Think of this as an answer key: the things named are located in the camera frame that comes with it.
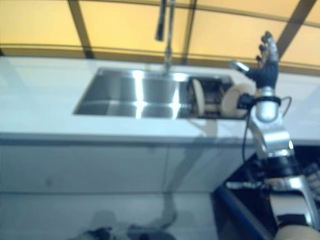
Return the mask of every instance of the wire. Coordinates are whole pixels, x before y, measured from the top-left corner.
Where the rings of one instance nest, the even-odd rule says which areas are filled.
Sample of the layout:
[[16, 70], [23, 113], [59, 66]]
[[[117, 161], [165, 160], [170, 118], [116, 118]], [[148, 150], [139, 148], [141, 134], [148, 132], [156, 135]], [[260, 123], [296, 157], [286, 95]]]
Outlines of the wire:
[[247, 164], [247, 159], [246, 159], [246, 154], [245, 154], [250, 115], [251, 115], [251, 108], [248, 111], [248, 113], [246, 114], [245, 129], [244, 129], [241, 153], [242, 153], [242, 160], [243, 160], [243, 163], [244, 163], [244, 168], [245, 168], [245, 173], [246, 173], [247, 180], [249, 182], [251, 182], [252, 184], [256, 184], [256, 181], [254, 180], [254, 177], [253, 177], [253, 175], [252, 175], [252, 173], [251, 173], [251, 171], [249, 169], [249, 166], [246, 165]]
[[283, 111], [283, 116], [285, 116], [291, 106], [292, 103], [292, 97], [291, 96], [285, 96], [284, 98], [281, 98], [281, 102], [284, 100], [289, 100], [288, 105], [286, 106], [285, 110]]

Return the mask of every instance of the robotic hand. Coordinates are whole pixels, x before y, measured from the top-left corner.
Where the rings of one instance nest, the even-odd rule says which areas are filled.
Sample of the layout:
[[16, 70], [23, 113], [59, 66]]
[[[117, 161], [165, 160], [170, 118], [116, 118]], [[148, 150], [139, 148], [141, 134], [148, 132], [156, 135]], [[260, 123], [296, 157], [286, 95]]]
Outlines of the robotic hand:
[[276, 86], [278, 77], [278, 49], [270, 32], [265, 32], [261, 38], [263, 44], [259, 46], [261, 56], [256, 56], [259, 68], [250, 68], [239, 61], [231, 61], [230, 67], [244, 73], [248, 78], [256, 83], [256, 88]]
[[257, 157], [265, 170], [270, 205], [279, 226], [276, 239], [320, 239], [316, 231], [320, 228], [319, 214], [284, 127], [283, 114], [279, 109], [281, 100], [275, 95], [279, 60], [277, 45], [268, 31], [261, 40], [261, 57], [256, 57], [258, 68], [250, 68], [239, 61], [231, 61], [229, 65], [256, 84], [248, 128], [253, 135]]

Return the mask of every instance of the stainless steel sink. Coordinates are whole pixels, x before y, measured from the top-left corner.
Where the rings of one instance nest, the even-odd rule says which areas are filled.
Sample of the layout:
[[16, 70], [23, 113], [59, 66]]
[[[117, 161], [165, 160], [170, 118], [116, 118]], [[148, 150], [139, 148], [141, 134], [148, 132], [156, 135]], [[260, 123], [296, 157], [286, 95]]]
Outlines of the stainless steel sink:
[[189, 75], [141, 70], [98, 70], [75, 114], [134, 118], [190, 118]]

